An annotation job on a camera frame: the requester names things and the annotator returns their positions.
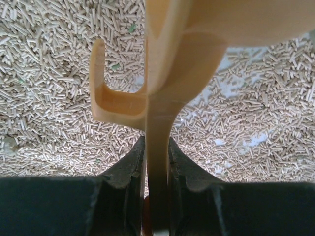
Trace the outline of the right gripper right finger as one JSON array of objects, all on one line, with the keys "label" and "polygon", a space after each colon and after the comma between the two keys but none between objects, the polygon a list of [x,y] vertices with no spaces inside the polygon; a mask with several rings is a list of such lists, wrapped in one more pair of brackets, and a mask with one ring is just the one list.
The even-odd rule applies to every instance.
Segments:
[{"label": "right gripper right finger", "polygon": [[309,182],[224,182],[192,161],[173,139],[173,236],[312,236],[315,186]]}]

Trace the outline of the green waste ball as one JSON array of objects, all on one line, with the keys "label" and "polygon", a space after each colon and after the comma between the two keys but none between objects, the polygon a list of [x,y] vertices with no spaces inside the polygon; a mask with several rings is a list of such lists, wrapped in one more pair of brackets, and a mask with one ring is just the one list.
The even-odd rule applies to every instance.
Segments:
[{"label": "green waste ball", "polygon": [[14,154],[18,150],[18,145],[14,138],[6,137],[3,140],[3,150],[7,154]]}]

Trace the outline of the beige cat litter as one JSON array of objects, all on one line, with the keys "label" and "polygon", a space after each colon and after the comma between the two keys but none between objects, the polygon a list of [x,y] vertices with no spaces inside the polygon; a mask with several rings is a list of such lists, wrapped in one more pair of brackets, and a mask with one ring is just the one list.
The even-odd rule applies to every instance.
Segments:
[{"label": "beige cat litter", "polygon": [[[0,174],[92,175],[124,156],[141,132],[92,118],[92,44],[107,47],[111,89],[143,83],[142,0],[0,3]],[[205,89],[177,116],[181,150],[225,181],[314,181],[315,44],[307,35],[229,48]],[[3,150],[6,137],[18,150]]]}]

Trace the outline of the orange litter scoop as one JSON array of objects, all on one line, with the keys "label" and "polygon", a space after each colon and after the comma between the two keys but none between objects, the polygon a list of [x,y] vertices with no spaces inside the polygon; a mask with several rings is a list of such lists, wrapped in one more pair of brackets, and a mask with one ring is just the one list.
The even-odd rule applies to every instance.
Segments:
[{"label": "orange litter scoop", "polygon": [[219,66],[226,49],[276,44],[313,30],[312,0],[148,0],[144,84],[136,93],[105,83],[105,42],[92,48],[89,80],[95,120],[145,132],[153,234],[170,232],[171,127]]}]

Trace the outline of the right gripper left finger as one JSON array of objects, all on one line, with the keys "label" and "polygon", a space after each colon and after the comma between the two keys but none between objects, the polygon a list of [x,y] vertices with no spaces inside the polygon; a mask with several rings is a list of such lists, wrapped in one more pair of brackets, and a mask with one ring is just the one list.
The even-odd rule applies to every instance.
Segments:
[{"label": "right gripper left finger", "polygon": [[145,139],[97,176],[3,177],[3,236],[138,236],[142,228]]}]

